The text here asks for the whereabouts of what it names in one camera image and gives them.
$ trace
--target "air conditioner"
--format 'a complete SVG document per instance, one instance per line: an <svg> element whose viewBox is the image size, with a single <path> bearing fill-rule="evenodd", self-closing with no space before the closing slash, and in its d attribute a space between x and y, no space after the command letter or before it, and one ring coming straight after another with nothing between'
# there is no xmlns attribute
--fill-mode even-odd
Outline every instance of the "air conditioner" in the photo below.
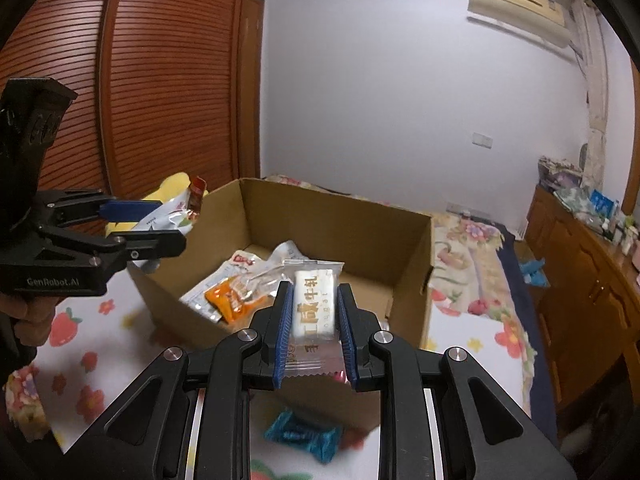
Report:
<svg viewBox="0 0 640 480"><path fill-rule="evenodd" d="M552 0L469 0L468 10L564 48L571 41L562 6Z"/></svg>

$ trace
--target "white wall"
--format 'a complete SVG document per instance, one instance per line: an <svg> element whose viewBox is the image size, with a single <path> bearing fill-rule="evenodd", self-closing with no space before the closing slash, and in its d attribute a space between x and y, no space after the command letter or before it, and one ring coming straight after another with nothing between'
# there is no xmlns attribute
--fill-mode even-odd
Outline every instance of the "white wall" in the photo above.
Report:
<svg viewBox="0 0 640 480"><path fill-rule="evenodd" d="M270 0L264 0L264 16L262 18L262 59L260 63L260 171L265 175L264 147L268 143L268 101L269 87L269 12Z"/></svg>
<svg viewBox="0 0 640 480"><path fill-rule="evenodd" d="M607 115L607 156L602 191L614 200L625 195L634 145L636 101L631 60L624 45L607 20L600 16L609 73L609 113Z"/></svg>
<svg viewBox="0 0 640 480"><path fill-rule="evenodd" d="M271 0L263 173L517 226L538 157L577 162L584 79L570 50L470 22L467 3Z"/></svg>

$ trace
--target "wooden dresser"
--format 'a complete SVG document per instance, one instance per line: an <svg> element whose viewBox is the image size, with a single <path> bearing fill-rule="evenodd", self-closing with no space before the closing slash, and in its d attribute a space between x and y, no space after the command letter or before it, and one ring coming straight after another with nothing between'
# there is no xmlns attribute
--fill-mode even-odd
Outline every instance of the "wooden dresser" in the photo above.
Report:
<svg viewBox="0 0 640 480"><path fill-rule="evenodd" d="M558 410L591 388L622 357L640 404L640 286L630 257L577 221L541 187L525 239L545 258L551 284L538 320Z"/></svg>

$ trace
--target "blue gripper pad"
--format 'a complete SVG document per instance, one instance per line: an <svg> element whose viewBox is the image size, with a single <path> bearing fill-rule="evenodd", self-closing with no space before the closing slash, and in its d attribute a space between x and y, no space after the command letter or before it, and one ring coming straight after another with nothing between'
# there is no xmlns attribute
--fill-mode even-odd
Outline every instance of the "blue gripper pad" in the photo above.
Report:
<svg viewBox="0 0 640 480"><path fill-rule="evenodd" d="M291 320L293 316L293 284L287 286L287 295L280 316L278 326L278 338L276 340L276 355L273 363L273 384L276 388L282 386L285 366L287 365L287 352L289 351L289 332L291 332Z"/></svg>
<svg viewBox="0 0 640 480"><path fill-rule="evenodd" d="M344 306L342 292L338 288L338 328L340 329L340 342L342 343L342 357L344 358L344 369L352 388L356 388L358 373L356 369L356 348L353 342L351 326L347 318L347 309Z"/></svg>

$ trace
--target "cardboard box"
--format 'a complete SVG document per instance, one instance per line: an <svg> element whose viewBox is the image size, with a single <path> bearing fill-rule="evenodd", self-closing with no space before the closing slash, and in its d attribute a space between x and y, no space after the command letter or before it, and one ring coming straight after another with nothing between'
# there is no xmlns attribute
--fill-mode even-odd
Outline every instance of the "cardboard box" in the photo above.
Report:
<svg viewBox="0 0 640 480"><path fill-rule="evenodd" d="M159 322L198 348L207 348L249 325L207 322L178 298L238 249L268 256L293 240L312 259L344 262L360 308L388 319L414 346L425 346L430 318L432 225L427 215L263 180L236 180L204 198L197 224L178 258L152 275L130 272ZM341 424L370 431L380 423L380 396L356 394L326 377L290 378L278 391L288 404Z"/></svg>

